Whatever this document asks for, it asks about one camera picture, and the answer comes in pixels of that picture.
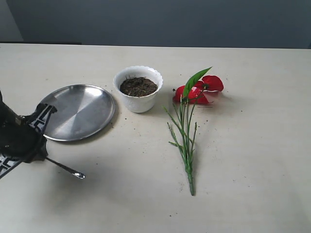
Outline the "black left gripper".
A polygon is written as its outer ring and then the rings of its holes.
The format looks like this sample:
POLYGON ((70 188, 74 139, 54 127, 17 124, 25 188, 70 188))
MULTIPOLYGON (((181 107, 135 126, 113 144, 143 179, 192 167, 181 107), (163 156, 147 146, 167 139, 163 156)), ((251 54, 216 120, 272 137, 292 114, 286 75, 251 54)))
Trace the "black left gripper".
POLYGON ((0 99, 0 179, 22 162, 43 161, 47 157, 44 138, 55 106, 39 103, 28 116, 19 116, 0 99))

